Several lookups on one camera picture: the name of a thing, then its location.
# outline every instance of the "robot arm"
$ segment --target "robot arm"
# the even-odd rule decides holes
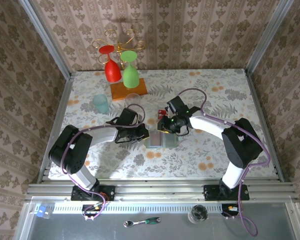
[[[98,179],[84,165],[89,148],[105,142],[115,142],[117,144],[134,143],[148,138],[149,132],[145,124],[136,125],[136,123],[138,123],[138,114],[129,108],[124,108],[119,117],[106,122],[106,124],[115,126],[92,129],[89,131],[89,134],[84,132],[79,134],[66,153],[63,166],[66,172],[82,188],[99,193],[102,186],[99,185]],[[52,146],[48,156],[57,166],[61,167],[61,159],[65,149],[70,140],[78,132],[78,128],[72,125],[66,126]],[[112,192],[111,187],[114,189],[114,186],[107,187],[107,189],[110,189],[108,191],[110,193]],[[79,196],[79,200],[81,201],[96,200],[98,198],[96,195],[82,192],[77,186],[74,189],[71,199],[73,199],[74,192],[76,196]]]
[[[189,128],[199,129],[223,140],[230,163],[219,182],[219,191],[225,198],[234,195],[233,193],[238,190],[237,186],[240,183],[246,167],[259,156],[263,151],[262,148],[251,137],[245,135],[233,126],[228,127],[226,124],[213,121],[203,115],[193,116],[200,108],[194,106],[189,109],[179,96],[170,100],[167,104],[167,110],[175,115],[171,118],[163,116],[157,125],[159,131],[170,134],[180,134],[181,127],[186,126],[186,134],[189,133]],[[247,119],[241,118],[235,122],[235,125],[258,138]]]

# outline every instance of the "clear plastic cup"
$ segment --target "clear plastic cup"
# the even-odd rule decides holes
[[[125,105],[126,107],[130,104],[140,104],[141,97],[139,94],[136,93],[130,93],[125,97]]]
[[[106,114],[109,112],[109,104],[107,96],[104,94],[98,94],[93,97],[92,100],[93,105],[95,105],[96,109],[102,114]]]

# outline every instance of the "table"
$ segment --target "table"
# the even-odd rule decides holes
[[[174,98],[185,88],[199,88],[207,93],[204,109],[207,113],[235,121],[247,118],[259,138],[266,144],[260,120],[243,69],[184,69],[140,70],[148,94],[141,97],[145,108],[145,124],[149,130],[157,127],[158,105]],[[96,94],[103,93],[110,103],[107,114],[98,113],[92,104]],[[189,107],[200,106],[204,96],[200,92],[187,91],[181,99]],[[63,118],[62,128],[69,124],[88,128],[104,124],[117,117],[125,107],[125,101],[112,101],[110,83],[102,71],[84,71],[75,75],[72,91]],[[223,141],[200,130],[179,141],[176,148],[145,147],[144,141],[115,144],[107,142],[92,146],[85,165],[97,178],[221,178],[226,171],[227,158]],[[255,161],[265,161],[260,154]],[[273,164],[252,168],[248,177],[277,178]],[[67,180],[59,167],[52,163],[51,180]]]

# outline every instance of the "gray floor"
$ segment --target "gray floor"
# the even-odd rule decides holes
[[[80,214],[53,214],[50,219],[34,218],[29,240],[293,240],[288,213],[283,204],[245,204],[243,213],[258,226],[259,235],[251,237],[241,221],[225,220],[211,214],[201,224],[192,224],[187,214],[102,214],[85,221]],[[141,221],[161,217],[156,225],[124,228],[127,220]]]

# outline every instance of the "wall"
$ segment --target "wall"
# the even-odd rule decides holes
[[[102,70],[91,46],[137,31],[139,69],[244,68],[278,0],[32,0],[69,69]]]
[[[12,239],[65,79],[17,0],[0,0],[0,239]]]
[[[253,73],[281,168],[300,199],[300,0],[295,0]]]

